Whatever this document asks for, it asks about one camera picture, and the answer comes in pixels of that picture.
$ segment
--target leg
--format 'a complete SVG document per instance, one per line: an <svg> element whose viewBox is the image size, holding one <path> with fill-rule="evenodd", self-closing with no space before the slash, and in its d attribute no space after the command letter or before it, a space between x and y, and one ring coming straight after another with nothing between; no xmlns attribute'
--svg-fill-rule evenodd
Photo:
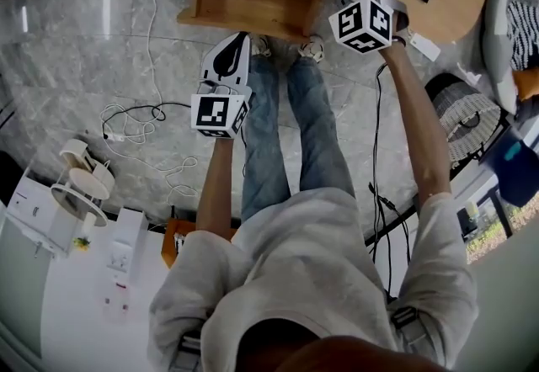
<svg viewBox="0 0 539 372"><path fill-rule="evenodd" d="M244 126L242 221L290 198L277 126L279 76L266 57L251 58L248 85L255 95Z"/></svg>
<svg viewBox="0 0 539 372"><path fill-rule="evenodd" d="M334 187L355 197L350 171L337 141L328 92L315 59L299 57L287 74L288 96L302 131L300 190Z"/></svg>

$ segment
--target person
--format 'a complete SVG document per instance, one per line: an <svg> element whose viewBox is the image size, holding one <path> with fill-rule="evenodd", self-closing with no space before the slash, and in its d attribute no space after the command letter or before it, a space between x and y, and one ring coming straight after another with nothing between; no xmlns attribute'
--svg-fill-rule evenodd
<svg viewBox="0 0 539 372"><path fill-rule="evenodd" d="M150 307L148 357L157 370L191 370L181 369L179 346L200 329L201 355L191 367L205 372L453 366L477 305L451 197L446 135L403 44L380 53L397 88L421 206L399 297L387 303L358 223L317 66L322 39L303 45L287 73L302 140L300 192L291 196L277 126L278 74L267 39L254 36L243 223L229 241L233 141L217 139L196 231Z"/></svg>

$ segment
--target white cabinet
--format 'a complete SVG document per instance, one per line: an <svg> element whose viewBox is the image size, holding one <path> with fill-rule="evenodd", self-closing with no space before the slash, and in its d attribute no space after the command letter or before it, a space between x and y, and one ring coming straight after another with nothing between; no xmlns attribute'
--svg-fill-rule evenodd
<svg viewBox="0 0 539 372"><path fill-rule="evenodd" d="M44 247L61 257L69 253L78 219L58 205L45 185L23 176L9 201L6 216L36 248Z"/></svg>

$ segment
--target white sneaker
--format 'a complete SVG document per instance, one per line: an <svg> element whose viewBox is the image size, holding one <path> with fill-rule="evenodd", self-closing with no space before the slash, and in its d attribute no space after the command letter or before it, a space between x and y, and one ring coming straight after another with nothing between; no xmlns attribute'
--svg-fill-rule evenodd
<svg viewBox="0 0 539 372"><path fill-rule="evenodd" d="M251 34L251 55L271 56L270 43L267 35Z"/></svg>
<svg viewBox="0 0 539 372"><path fill-rule="evenodd" d="M312 58L314 61L319 63L323 57L323 40L319 35L311 35L311 41L305 45L301 45L297 52L300 56L305 56L307 58Z"/></svg>

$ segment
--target floor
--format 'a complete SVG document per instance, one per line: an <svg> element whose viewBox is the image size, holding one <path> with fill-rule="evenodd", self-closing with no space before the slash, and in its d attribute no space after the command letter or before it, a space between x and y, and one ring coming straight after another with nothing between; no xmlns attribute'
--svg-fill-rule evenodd
<svg viewBox="0 0 539 372"><path fill-rule="evenodd" d="M328 12L335 7L332 0L323 4L314 29L327 42L326 59L320 67L337 118L339 141L350 165L360 223L365 231L371 231L374 207L368 183L375 126L374 75L381 58L377 54L358 58L337 46L327 21ZM166 101L189 102L198 87L204 54L230 34L224 29L177 24L176 14L188 5L189 0L157 0L150 50L156 83ZM113 196L105 208L117 210L125 205L164 221L170 208L163 173L112 153L101 138L99 121L107 104L130 107L158 101L147 58L152 13L152 0L0 0L0 102L5 104L14 98L17 105L15 116L0 130L0 148L22 166L32 161L36 172L54 180L62 168L57 155L62 145L68 138L82 138L98 159L111 161L116 176ZM285 72L296 47L282 41L274 41L274 47L275 62ZM426 82L442 71L458 73L456 64L460 62L465 69L483 74L478 86L489 92L478 50L478 26L464 39L441 49L436 63L408 49L422 80ZM297 191L301 170L299 131L282 82L280 138L291 189ZM415 194L415 185L395 89L386 73L382 75L382 94L380 192L404 209ZM167 108L166 115L166 121L157 125L144 145L117 141L110 146L160 168L175 167L186 157L196 157L196 167L187 167L169 180L200 192L212 141L190 129L187 109ZM121 130L123 119L118 116L113 125ZM234 154L232 213L239 216L244 158L241 141L235 143ZM169 202L195 210L198 199L173 193Z"/></svg>

